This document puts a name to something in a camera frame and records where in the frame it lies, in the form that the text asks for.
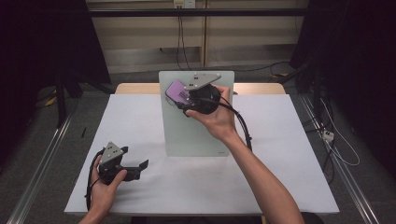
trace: gray floor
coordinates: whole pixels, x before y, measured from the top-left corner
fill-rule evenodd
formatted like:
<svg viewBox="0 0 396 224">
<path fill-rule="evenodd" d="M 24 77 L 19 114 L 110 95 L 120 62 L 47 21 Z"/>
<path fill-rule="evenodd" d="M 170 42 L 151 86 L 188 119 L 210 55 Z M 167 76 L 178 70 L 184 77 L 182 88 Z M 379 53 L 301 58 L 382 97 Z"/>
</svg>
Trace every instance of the gray floor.
<svg viewBox="0 0 396 224">
<path fill-rule="evenodd" d="M 268 82 L 276 81 L 276 77 L 270 77 L 271 69 L 262 69 L 251 72 L 240 72 L 262 65 L 244 65 L 226 67 L 234 70 L 236 82 Z M 291 69 L 286 65 L 277 65 L 272 68 L 272 73 L 288 73 Z M 128 74 L 112 75 L 113 85 L 116 87 L 121 82 L 157 82 L 158 71 L 136 72 Z M 81 99 L 70 99 L 71 105 L 77 103 L 77 111 L 73 116 L 70 126 L 64 136 L 60 148 L 54 155 L 49 170 L 45 173 L 42 186 L 35 196 L 33 204 L 27 216 L 26 223 L 76 223 L 80 217 L 67 215 L 64 208 L 68 197 L 74 187 L 74 181 L 79 174 L 81 166 L 90 149 L 96 129 L 106 108 L 108 95 L 96 89 L 82 85 L 84 95 Z M 306 110 L 296 93 L 293 81 L 285 85 L 286 92 L 290 95 L 296 111 L 302 122 L 309 120 Z M 40 92 L 45 95 L 50 88 Z M 21 138 L 14 153 L 3 166 L 0 175 L 0 223 L 6 223 L 15 208 L 18 199 L 29 184 L 30 178 L 35 173 L 35 168 L 40 163 L 47 146 L 55 132 L 57 123 L 56 105 L 40 107 L 37 109 L 30 126 Z M 349 166 L 350 172 L 355 177 L 380 223 L 393 223 L 396 220 L 396 182 L 390 174 L 373 158 L 364 141 L 359 139 L 351 131 L 351 126 L 344 118 L 341 110 L 336 104 L 332 105 L 334 110 L 334 121 L 338 130 L 357 150 L 361 157 L 361 164 Z M 322 164 L 326 158 L 326 151 L 318 134 L 315 132 L 307 134 L 308 139 L 317 154 L 318 161 Z M 356 159 L 349 147 L 336 135 L 336 146 L 347 161 Z M 350 196 L 341 176 L 335 171 L 335 177 L 330 184 L 332 193 L 341 212 L 339 214 L 321 216 L 325 223 L 366 223 L 361 217 L 354 200 Z M 332 175 L 332 167 L 329 163 L 325 175 Z M 128 217 L 108 217 L 105 223 L 129 223 Z"/>
</svg>

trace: white surface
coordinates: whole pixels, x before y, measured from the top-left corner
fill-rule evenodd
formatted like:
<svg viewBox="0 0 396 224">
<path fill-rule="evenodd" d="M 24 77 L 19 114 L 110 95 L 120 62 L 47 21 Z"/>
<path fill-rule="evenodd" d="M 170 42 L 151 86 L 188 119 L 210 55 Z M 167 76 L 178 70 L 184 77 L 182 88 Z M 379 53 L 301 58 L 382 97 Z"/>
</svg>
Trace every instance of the white surface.
<svg viewBox="0 0 396 224">
<path fill-rule="evenodd" d="M 168 71 L 160 72 L 161 105 L 163 114 L 163 129 L 165 130 L 165 149 L 167 156 L 228 156 L 228 148 L 213 138 L 204 125 L 193 119 L 186 119 L 182 110 L 166 101 L 165 91 L 173 81 L 178 79 L 185 85 L 190 83 L 195 73 L 220 74 L 221 78 L 213 84 L 233 87 L 234 73 L 232 71 Z"/>
<path fill-rule="evenodd" d="M 235 96 L 233 105 L 247 123 L 254 153 L 286 186 L 300 210 L 338 212 L 289 96 Z M 143 171 L 140 180 L 119 186 L 113 214 L 261 213 L 231 154 L 228 157 L 166 157 L 159 95 L 111 96 L 66 213 L 87 211 L 84 195 L 89 166 L 94 154 L 108 141 L 118 147 L 129 147 L 129 153 L 121 162 L 123 166 L 137 166 L 149 159 L 148 169 Z"/>
</svg>

